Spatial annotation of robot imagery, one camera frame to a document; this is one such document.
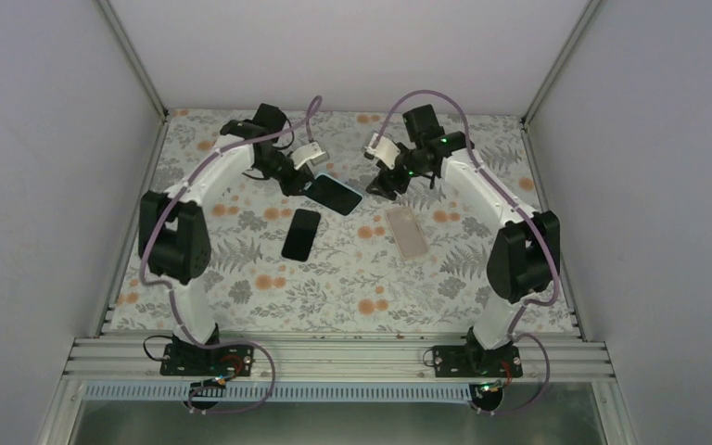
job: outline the black smartphone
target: black smartphone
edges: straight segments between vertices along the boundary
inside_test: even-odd
[[[327,174],[319,174],[304,190],[304,196],[348,216],[362,202],[362,195]]]
[[[298,209],[293,214],[290,229],[283,245],[282,256],[289,260],[306,261],[310,257],[312,241],[318,232],[321,214],[317,211]]]

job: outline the gray floor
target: gray floor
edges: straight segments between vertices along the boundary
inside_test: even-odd
[[[507,391],[502,409],[533,396],[534,385]],[[601,444],[590,384],[553,384],[528,411],[475,416],[463,405],[431,403],[268,403],[251,413],[190,415],[180,402],[90,401],[78,445],[121,444]]]

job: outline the blue-edged phone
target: blue-edged phone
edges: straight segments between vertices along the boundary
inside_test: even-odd
[[[362,202],[362,194],[353,190],[328,174],[318,173],[315,179],[304,189],[304,196],[347,216]]]

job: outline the gray wall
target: gray wall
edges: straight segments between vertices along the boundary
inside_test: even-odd
[[[531,123],[641,443],[712,443],[712,2],[607,0]]]
[[[95,2],[0,0],[0,443],[101,309],[158,121]]]
[[[320,94],[324,109],[378,111],[432,88],[522,115],[588,1],[111,3],[168,107],[304,109]]]

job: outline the table surface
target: table surface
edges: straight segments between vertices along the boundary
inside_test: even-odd
[[[161,191],[181,179],[208,154],[223,124],[252,114],[176,110],[151,189]],[[287,115],[298,121],[304,113]],[[312,119],[313,135],[330,160],[314,170],[363,192],[377,167],[363,157],[362,145],[384,118],[385,114],[374,113],[318,113]],[[439,115],[439,121],[449,132],[462,126],[456,115]],[[468,121],[471,138],[489,167],[538,208],[517,118],[468,116]],[[407,143],[399,115],[392,117],[387,136]],[[289,140],[283,138],[279,145]],[[306,140],[299,132],[290,149]],[[430,247],[421,258],[404,261],[386,224],[386,211],[400,205],[413,209]],[[306,262],[280,255],[295,209],[322,214]],[[227,331],[464,333],[487,299],[498,298],[485,271],[494,234],[475,218],[471,203],[442,182],[430,189],[427,180],[414,179],[408,193],[394,202],[365,194],[359,207],[344,217],[305,197],[284,197],[274,181],[239,176],[205,211],[212,256],[201,279],[212,313]],[[110,326],[171,329],[167,294],[161,286],[146,288],[139,283],[136,252],[133,247]],[[518,331],[571,330],[563,297],[551,308],[529,307],[518,325]]]

